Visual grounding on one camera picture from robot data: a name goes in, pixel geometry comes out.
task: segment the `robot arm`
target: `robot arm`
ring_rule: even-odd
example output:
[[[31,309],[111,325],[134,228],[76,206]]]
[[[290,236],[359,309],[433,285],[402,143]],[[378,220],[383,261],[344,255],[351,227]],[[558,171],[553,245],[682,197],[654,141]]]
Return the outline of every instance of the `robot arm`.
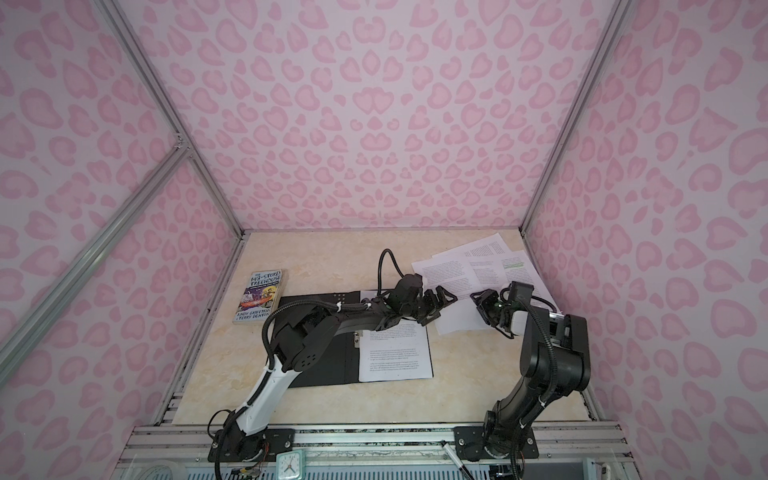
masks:
[[[383,258],[384,253],[379,259],[379,274]],[[248,398],[229,412],[223,428],[212,435],[209,458],[215,464],[217,480],[221,479],[222,460],[249,461],[262,453],[259,458],[266,458],[265,432],[269,432],[266,427],[272,412],[291,382],[320,359],[335,335],[384,330],[397,325],[401,319],[427,325],[440,316],[442,308],[456,301],[456,297],[441,286],[437,286],[435,292],[424,291],[420,275],[401,274],[401,277],[393,290],[364,303],[298,300],[281,306],[267,318],[262,329],[267,365]],[[469,445],[462,449],[464,455],[458,453],[471,461],[482,458],[480,452],[487,452],[486,458],[508,456],[514,478],[521,477],[516,459],[525,440],[533,437],[534,419],[549,403],[574,390],[584,390],[590,377],[586,320],[532,306],[532,292],[533,286],[512,282],[501,295],[494,290],[472,295],[488,325],[508,338],[523,332],[522,377],[510,395],[487,412],[483,435],[474,453],[467,453]]]
[[[532,285],[512,282],[508,290],[506,299],[503,291],[499,296],[494,290],[475,294],[472,299],[483,320],[502,332],[514,335],[515,330],[519,331],[515,318],[522,314],[525,320],[521,378],[512,392],[485,414],[482,438],[483,449],[490,456],[510,457],[511,476],[520,478],[517,456],[526,440],[533,439],[531,423],[553,401],[587,388],[589,342],[583,317],[562,316],[532,306]]]
[[[281,306],[264,322],[262,340],[268,361],[259,381],[213,436],[209,458],[216,463],[217,478],[220,461],[242,462],[259,455],[263,431],[283,394],[301,372],[317,363],[334,336],[392,328],[401,319],[425,326],[455,301],[456,297],[441,286],[434,292],[424,290],[422,277],[410,273],[403,275],[394,289],[364,303],[297,300]]]

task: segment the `book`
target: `book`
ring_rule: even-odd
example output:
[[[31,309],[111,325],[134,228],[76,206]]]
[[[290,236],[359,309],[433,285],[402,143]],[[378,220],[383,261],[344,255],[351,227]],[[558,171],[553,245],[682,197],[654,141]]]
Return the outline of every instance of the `book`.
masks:
[[[282,270],[253,272],[250,282],[240,298],[233,323],[252,323],[265,320],[277,309],[283,293]]]

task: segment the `clock face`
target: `clock face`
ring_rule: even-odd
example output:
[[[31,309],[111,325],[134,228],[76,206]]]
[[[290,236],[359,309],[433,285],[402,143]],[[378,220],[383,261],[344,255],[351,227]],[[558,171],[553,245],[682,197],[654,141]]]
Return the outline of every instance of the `clock face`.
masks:
[[[299,480],[303,477],[304,459],[300,450],[281,453],[276,460],[279,480]]]

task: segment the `table surface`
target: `table surface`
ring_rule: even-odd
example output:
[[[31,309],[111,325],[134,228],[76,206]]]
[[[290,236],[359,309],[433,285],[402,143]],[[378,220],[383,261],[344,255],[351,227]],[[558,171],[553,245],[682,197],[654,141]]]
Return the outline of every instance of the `table surface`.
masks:
[[[374,290],[384,248],[403,273],[464,243],[499,232],[512,250],[523,250],[517,230],[384,230],[252,233],[214,323],[184,389],[176,425],[205,425],[218,409],[238,406],[258,380],[266,353],[261,325],[232,319],[250,274],[283,269],[283,295]],[[399,278],[389,260],[384,286]],[[289,389],[271,423],[482,422],[485,411],[506,397],[520,378],[520,340],[494,330],[439,335],[427,326],[434,378]],[[541,421],[589,420],[581,395],[572,393],[546,408]]]

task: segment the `pink leopard print wall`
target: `pink leopard print wall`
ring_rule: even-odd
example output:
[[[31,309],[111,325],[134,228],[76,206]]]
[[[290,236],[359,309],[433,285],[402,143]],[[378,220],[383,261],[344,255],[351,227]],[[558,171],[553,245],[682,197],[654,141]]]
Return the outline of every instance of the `pink leopard print wall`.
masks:
[[[182,165],[0,391],[0,477],[111,473],[154,414],[232,246]]]
[[[265,229],[519,225],[613,2],[121,4]]]
[[[170,150],[88,0],[0,5],[0,343]]]
[[[644,478],[768,477],[768,2],[641,2],[532,236]]]

